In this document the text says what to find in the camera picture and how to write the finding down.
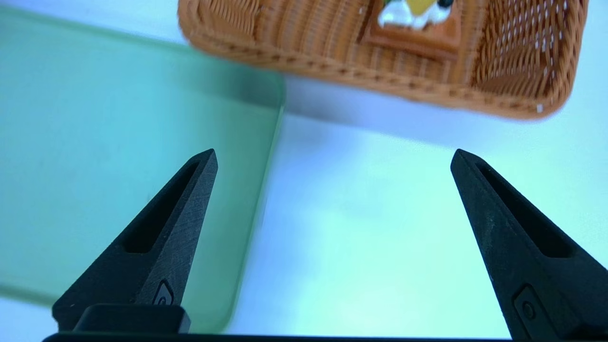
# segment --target white background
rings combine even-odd
[[[0,2],[184,43],[175,0]],[[227,331],[508,337],[449,171],[456,148],[608,265],[606,13],[608,2],[591,2],[572,96],[540,122],[287,75],[264,222]],[[0,299],[0,340],[54,328],[48,309]]]

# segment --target cartoon figure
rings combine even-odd
[[[443,23],[450,16],[454,0],[384,0],[378,24],[392,24],[421,30],[427,24]]]

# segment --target wicker basket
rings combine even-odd
[[[410,100],[517,119],[564,104],[589,0],[456,1],[457,61],[361,43],[371,0],[179,0],[179,23],[210,54]]]

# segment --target green tray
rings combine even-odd
[[[273,72],[0,7],[0,296],[43,305],[192,155],[219,172],[182,305],[230,320],[284,102]]]

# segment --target orange wicker basket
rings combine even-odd
[[[361,43],[372,0],[179,0],[192,45],[223,58],[516,119],[567,100],[589,0],[456,0],[458,59]]]

